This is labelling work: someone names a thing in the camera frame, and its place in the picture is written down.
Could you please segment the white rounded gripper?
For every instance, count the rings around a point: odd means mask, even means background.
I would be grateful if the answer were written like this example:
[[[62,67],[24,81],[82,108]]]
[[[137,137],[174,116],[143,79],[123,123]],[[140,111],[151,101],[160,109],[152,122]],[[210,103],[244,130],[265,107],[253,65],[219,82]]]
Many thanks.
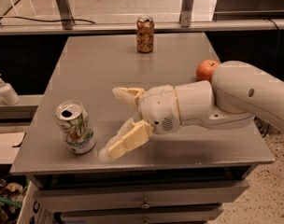
[[[118,132],[99,151],[101,161],[113,161],[145,145],[153,131],[156,134],[174,133],[180,128],[178,101],[175,89],[170,85],[151,88],[112,89],[113,95],[132,110],[139,108],[142,120],[127,119]]]

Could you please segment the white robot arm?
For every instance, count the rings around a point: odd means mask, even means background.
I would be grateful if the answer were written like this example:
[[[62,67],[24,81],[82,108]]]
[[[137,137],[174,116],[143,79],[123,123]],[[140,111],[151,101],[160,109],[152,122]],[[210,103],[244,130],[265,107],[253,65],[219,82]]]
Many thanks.
[[[284,133],[284,82],[248,63],[221,63],[209,81],[147,91],[117,87],[112,92],[140,120],[123,123],[99,151],[102,161],[116,160],[145,145],[153,134],[175,133],[182,126],[235,129],[257,117]]]

